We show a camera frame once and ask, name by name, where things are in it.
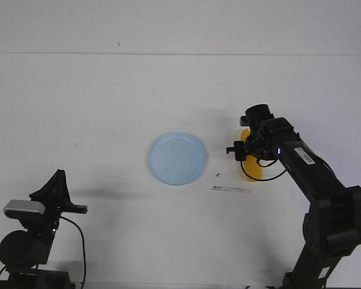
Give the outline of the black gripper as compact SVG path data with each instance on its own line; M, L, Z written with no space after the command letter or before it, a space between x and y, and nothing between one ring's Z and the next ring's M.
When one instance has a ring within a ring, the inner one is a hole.
M71 203L64 170L58 169L41 189L29 194L29 198L37 202L51 201L58 197L58 184L62 204L44 204L46 208L44 215L26 216L19 219L22 226L32 235L40 238L54 238L60 225L62 213L87 213L88 207L86 205Z
M248 118L250 135L245 140L234 141L233 146L226 148L226 153L233 152L236 161L245 161L246 156L252 155L258 160L274 160L270 140L262 132L261 122L274 119L267 104L254 105L245 111Z

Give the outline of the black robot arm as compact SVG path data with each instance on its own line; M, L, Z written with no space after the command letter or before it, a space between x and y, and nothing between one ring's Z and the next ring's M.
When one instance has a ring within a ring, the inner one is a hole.
M361 187L345 187L331 167L303 141L284 117L274 117L268 105L248 108L239 121L250 129L244 141L227 152L243 163L280 161L304 193L310 206L304 216L305 244L283 288L324 288L343 257L361 244Z
M65 213L85 214L85 205L72 203L66 173L58 169L28 200L12 199L4 215L23 226L6 235L0 243L0 262L8 279L0 279L0 288L75 288L68 272L43 270L51 252L55 234Z

